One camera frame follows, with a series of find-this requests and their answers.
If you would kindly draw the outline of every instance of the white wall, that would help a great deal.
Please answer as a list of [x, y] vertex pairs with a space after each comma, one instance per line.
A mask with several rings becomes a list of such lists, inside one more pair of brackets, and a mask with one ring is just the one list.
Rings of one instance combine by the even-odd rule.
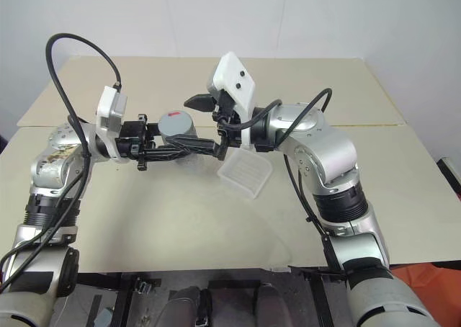
[[[432, 156], [461, 162], [459, 14], [461, 0], [0, 0], [0, 133], [48, 81], [47, 38], [69, 31], [110, 55], [364, 58]], [[92, 53], [58, 45], [59, 63], [71, 54]]]

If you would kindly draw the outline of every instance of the beige table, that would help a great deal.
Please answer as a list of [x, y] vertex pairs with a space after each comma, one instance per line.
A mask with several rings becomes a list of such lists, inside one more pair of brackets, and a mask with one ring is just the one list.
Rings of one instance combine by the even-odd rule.
[[[207, 80], [219, 58], [119, 57], [115, 63], [128, 95], [126, 120], [146, 113], [151, 122], [164, 113], [184, 109], [189, 97], [205, 93]], [[243, 59], [256, 82], [256, 100], [266, 106], [274, 99], [285, 104], [309, 102], [319, 91], [334, 91], [328, 106], [332, 125], [396, 125], [404, 121], [375, 77], [360, 59]], [[70, 59], [59, 73], [80, 117], [94, 122], [104, 85], [114, 74], [98, 57]], [[188, 109], [197, 126], [214, 126], [209, 113]], [[19, 121], [18, 126], [56, 126], [67, 112], [50, 84]]]
[[[359, 153], [362, 184], [375, 207], [392, 263], [459, 259], [461, 204], [407, 125], [343, 127]], [[29, 196], [30, 163], [51, 127], [19, 129], [0, 156], [0, 253], [12, 244]], [[215, 136], [199, 128], [202, 137]], [[221, 165], [203, 158], [191, 172], [174, 162], [99, 163], [81, 204], [81, 272], [286, 268], [325, 265], [281, 153], [256, 200], [222, 185]]]

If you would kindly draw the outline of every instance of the clear plastic container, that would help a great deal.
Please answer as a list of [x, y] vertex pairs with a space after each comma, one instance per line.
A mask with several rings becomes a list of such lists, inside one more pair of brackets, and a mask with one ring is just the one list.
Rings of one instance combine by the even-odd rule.
[[255, 199], [272, 173], [272, 164], [260, 155], [238, 148], [227, 157], [218, 176], [230, 187]]

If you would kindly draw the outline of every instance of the transparent plastic box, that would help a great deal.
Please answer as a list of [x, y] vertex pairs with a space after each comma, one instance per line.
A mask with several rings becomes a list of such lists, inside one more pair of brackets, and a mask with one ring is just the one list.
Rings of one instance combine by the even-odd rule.
[[272, 164], [260, 155], [238, 148], [227, 157], [218, 176], [230, 187], [255, 199], [272, 173]]

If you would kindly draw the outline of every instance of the orange fabric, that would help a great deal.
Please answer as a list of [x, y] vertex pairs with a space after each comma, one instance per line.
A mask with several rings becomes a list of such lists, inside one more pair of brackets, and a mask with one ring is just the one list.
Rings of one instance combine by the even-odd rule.
[[442, 327], [461, 327], [461, 271], [412, 264], [392, 272], [413, 289]]

